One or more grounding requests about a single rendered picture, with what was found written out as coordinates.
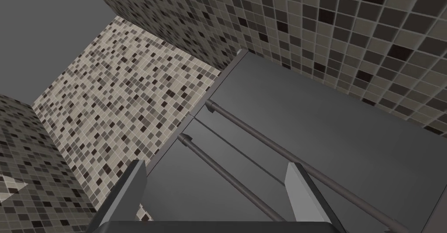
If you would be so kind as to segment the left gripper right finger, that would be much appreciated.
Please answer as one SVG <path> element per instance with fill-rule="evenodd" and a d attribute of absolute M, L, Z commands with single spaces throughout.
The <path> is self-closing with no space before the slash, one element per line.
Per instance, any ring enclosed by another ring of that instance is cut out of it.
<path fill-rule="evenodd" d="M 285 187 L 296 221 L 338 223 L 329 203 L 300 163 L 288 164 Z"/>

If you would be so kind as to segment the grey refrigerator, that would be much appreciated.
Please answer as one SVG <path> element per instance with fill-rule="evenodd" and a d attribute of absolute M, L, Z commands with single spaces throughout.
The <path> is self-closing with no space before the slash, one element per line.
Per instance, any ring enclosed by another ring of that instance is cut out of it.
<path fill-rule="evenodd" d="M 182 143 L 191 140 L 287 221 L 289 160 L 220 106 L 408 229 L 447 233 L 447 138 L 247 51 L 240 52 L 148 166 L 154 220 L 269 217 Z"/>

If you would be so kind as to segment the wide grey refrigerator door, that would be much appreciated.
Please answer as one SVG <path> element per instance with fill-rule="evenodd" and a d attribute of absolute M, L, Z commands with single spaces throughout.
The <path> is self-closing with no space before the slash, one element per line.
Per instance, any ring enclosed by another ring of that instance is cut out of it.
<path fill-rule="evenodd" d="M 278 179 L 287 160 L 206 106 L 210 99 L 409 233 L 447 233 L 447 138 L 250 52 L 194 109 Z"/>

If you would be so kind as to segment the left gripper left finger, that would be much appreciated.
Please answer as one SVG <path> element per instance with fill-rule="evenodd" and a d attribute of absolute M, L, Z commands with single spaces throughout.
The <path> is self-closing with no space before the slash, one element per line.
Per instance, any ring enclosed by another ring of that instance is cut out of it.
<path fill-rule="evenodd" d="M 101 226 L 109 221 L 133 221 L 147 183 L 144 160 L 133 160 L 111 189 L 90 226 Z"/>

